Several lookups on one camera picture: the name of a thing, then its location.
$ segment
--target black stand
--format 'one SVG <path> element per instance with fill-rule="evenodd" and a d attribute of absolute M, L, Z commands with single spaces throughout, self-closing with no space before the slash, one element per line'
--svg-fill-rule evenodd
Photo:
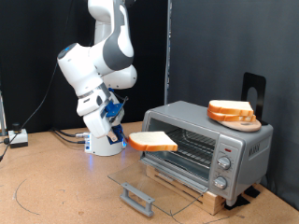
<path fill-rule="evenodd" d="M 247 101 L 249 89 L 251 87 L 253 87 L 257 91 L 258 100 L 256 102 L 255 116 L 256 119 L 259 120 L 262 125 L 268 124 L 262 121 L 265 84 L 266 84 L 265 77 L 257 76 L 252 73 L 244 74 L 241 101 Z"/>

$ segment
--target oven control panel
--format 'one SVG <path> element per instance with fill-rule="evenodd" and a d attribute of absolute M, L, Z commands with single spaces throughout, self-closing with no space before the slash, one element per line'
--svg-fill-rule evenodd
<path fill-rule="evenodd" d="M 238 152 L 236 147 L 223 143 L 219 145 L 210 187 L 222 197 L 229 197 L 231 193 Z"/>

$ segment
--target wooden cutting board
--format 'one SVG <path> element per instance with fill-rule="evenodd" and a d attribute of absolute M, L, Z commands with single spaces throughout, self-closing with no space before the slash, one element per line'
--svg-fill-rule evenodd
<path fill-rule="evenodd" d="M 239 130 L 241 132 L 246 132 L 246 133 L 257 132 L 262 127 L 261 122 L 258 120 L 255 120 L 254 122 L 245 122 L 245 121 L 218 121 L 218 122 L 231 129 Z"/>

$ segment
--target silver toaster oven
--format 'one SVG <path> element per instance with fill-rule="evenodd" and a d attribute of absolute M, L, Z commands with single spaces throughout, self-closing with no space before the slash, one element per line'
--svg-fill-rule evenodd
<path fill-rule="evenodd" d="M 189 203 L 184 204 L 171 190 L 164 190 L 147 178 L 145 166 L 150 165 L 164 178 L 176 179 L 201 194 L 209 191 L 219 195 L 229 206 L 266 174 L 271 125 L 254 133 L 243 133 L 210 119 L 206 107 L 176 102 L 147 111 L 142 131 L 165 132 L 178 144 L 178 151 L 142 152 L 140 162 L 109 177 L 124 187 L 121 197 L 147 216 L 152 216 L 151 204 L 174 215 L 174 211 L 181 211 Z M 147 204 L 143 207 L 131 200 L 128 191 L 148 200 Z"/>
<path fill-rule="evenodd" d="M 142 131 L 164 131 L 178 151 L 144 152 L 141 160 L 193 188 L 222 196 L 229 206 L 266 174 L 273 133 L 269 124 L 243 133 L 210 119 L 206 107 L 176 102 L 149 110 Z"/>

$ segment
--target toaster oven handle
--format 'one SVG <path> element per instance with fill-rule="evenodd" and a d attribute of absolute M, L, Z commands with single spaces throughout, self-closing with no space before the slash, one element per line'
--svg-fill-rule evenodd
<path fill-rule="evenodd" d="M 144 192 L 141 192 L 140 190 L 132 187 L 128 183 L 121 184 L 123 186 L 123 193 L 121 194 L 121 198 L 131 205 L 134 209 L 138 210 L 139 212 L 143 213 L 144 215 L 148 217 L 152 217 L 153 212 L 151 211 L 151 204 L 155 201 L 153 198 L 151 198 L 149 195 L 145 194 Z M 137 203 L 129 196 L 129 191 L 131 191 L 134 195 L 141 198 L 146 202 L 146 207 L 142 206 L 140 203 Z"/>

